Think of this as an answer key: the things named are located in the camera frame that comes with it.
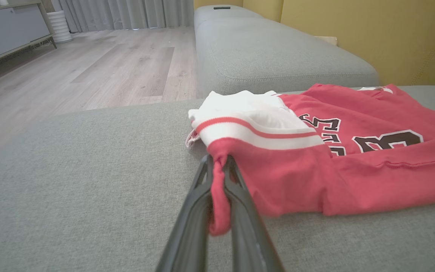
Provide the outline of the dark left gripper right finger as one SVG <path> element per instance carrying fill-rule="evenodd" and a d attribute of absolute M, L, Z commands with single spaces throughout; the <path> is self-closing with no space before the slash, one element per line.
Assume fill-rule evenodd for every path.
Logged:
<path fill-rule="evenodd" d="M 237 162 L 227 157 L 224 191 L 231 202 L 234 272 L 283 272 L 285 269 L 257 211 Z"/>

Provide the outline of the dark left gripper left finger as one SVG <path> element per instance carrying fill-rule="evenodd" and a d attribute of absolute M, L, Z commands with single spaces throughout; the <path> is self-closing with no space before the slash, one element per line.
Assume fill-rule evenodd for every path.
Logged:
<path fill-rule="evenodd" d="M 213 159 L 199 163 L 189 193 L 156 267 L 157 272 L 205 272 L 212 211 Z"/>

